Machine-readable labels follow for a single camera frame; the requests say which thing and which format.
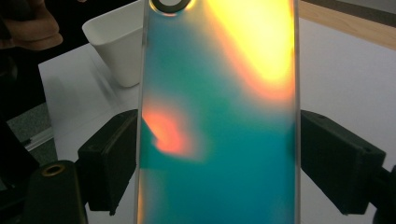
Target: wooden surface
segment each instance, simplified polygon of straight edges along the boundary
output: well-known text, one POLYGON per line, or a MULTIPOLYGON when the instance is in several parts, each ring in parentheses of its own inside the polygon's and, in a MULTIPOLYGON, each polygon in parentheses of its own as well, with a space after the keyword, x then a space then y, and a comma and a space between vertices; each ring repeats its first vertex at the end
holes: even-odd
POLYGON ((396 28, 367 21, 339 11, 299 2, 300 18, 314 21, 338 31, 396 50, 396 28))

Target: smartphone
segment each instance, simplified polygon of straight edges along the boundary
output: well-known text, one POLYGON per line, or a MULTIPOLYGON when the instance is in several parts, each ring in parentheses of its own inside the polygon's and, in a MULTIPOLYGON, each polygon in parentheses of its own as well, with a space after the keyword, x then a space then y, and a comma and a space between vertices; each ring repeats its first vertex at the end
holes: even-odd
POLYGON ((299 223, 295 8, 146 2, 135 223, 299 223))

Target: camera ring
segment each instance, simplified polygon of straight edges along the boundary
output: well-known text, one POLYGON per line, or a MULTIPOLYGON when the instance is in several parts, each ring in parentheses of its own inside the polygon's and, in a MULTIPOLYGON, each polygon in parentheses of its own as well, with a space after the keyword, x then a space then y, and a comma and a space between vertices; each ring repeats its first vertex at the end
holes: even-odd
POLYGON ((176 13, 185 8, 191 0, 180 0, 174 6, 167 6, 161 3, 160 0, 151 0, 151 3, 163 13, 176 13))

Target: camera lens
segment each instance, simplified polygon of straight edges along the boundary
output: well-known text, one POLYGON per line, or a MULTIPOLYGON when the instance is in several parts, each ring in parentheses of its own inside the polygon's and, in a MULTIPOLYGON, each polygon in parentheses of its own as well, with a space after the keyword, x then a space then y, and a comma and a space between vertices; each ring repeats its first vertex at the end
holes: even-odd
POLYGON ((161 12, 179 12, 189 4, 190 0, 151 0, 151 3, 161 12))

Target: white paper cup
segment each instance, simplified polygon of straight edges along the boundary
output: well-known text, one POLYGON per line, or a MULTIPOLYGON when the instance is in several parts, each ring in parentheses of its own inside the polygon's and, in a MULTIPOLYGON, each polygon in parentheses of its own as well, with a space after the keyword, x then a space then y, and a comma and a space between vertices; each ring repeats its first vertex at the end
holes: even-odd
POLYGON ((122 87, 139 83, 144 0, 93 18, 82 31, 122 87))

